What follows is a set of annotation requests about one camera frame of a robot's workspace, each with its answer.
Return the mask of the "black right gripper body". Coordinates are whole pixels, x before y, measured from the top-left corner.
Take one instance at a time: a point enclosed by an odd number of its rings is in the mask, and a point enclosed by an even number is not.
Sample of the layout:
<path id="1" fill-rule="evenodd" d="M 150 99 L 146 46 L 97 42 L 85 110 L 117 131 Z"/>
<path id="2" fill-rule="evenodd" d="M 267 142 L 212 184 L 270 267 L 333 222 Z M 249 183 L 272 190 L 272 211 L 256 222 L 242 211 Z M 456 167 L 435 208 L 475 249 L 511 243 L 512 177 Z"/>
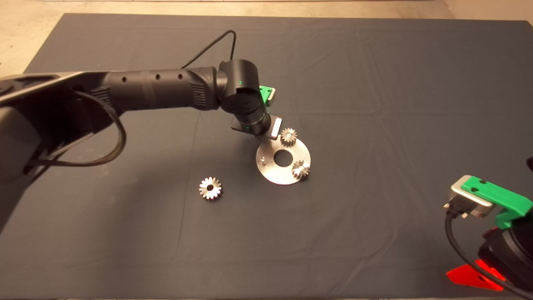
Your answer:
<path id="1" fill-rule="evenodd" d="M 478 256 L 501 275 L 510 277 L 514 274 L 516 262 L 513 239 L 507 230 L 499 229 L 499 235 L 485 240 L 478 249 Z"/>

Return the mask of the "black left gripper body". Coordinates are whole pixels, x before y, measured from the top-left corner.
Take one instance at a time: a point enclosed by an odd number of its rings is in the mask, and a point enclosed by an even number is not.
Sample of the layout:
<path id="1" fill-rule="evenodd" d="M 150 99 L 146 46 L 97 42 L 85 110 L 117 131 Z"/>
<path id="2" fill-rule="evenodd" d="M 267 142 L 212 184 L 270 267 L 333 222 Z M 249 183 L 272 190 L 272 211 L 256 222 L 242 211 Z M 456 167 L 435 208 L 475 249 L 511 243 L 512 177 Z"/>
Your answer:
<path id="1" fill-rule="evenodd" d="M 253 135 L 261 140 L 276 140 L 282 125 L 282 118 L 274 115 L 265 115 L 263 118 L 252 125 L 246 125 L 239 122 L 235 117 L 232 118 L 231 128 L 245 134 Z"/>

